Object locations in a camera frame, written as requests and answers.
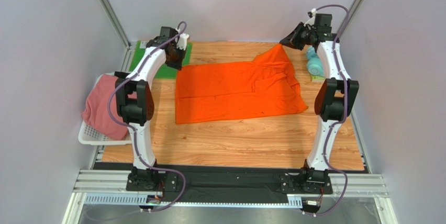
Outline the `orange t shirt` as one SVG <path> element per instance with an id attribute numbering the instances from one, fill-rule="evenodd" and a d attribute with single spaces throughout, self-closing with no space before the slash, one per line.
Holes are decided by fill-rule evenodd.
<path id="1" fill-rule="evenodd" d="M 299 114 L 307 108 L 281 44 L 251 61 L 190 64 L 177 73 L 177 124 Z"/>

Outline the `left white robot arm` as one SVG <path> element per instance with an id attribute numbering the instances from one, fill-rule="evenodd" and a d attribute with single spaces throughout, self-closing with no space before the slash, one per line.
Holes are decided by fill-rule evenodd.
<path id="1" fill-rule="evenodd" d="M 146 44 L 144 55 L 127 76 L 115 83 L 116 110 L 131 134 L 133 167 L 128 175 L 127 191 L 161 191 L 160 175 L 151 146 L 150 121 L 154 115 L 151 86 L 159 68 L 166 64 L 181 69 L 188 35 L 180 28 L 162 27 L 160 34 Z"/>

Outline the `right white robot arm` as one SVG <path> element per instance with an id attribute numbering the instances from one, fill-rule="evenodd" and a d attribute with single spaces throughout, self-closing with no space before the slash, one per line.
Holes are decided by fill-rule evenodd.
<path id="1" fill-rule="evenodd" d="M 318 116 L 314 145 L 299 174 L 290 176 L 289 186 L 295 186 L 303 193 L 320 193 L 329 183 L 332 147 L 337 132 L 351 113 L 359 83 L 350 78 L 344 67 L 339 38 L 331 32 L 332 15 L 312 10 L 308 16 L 305 23 L 299 23 L 280 42 L 298 50 L 312 46 L 321 60 L 325 76 L 314 104 Z"/>

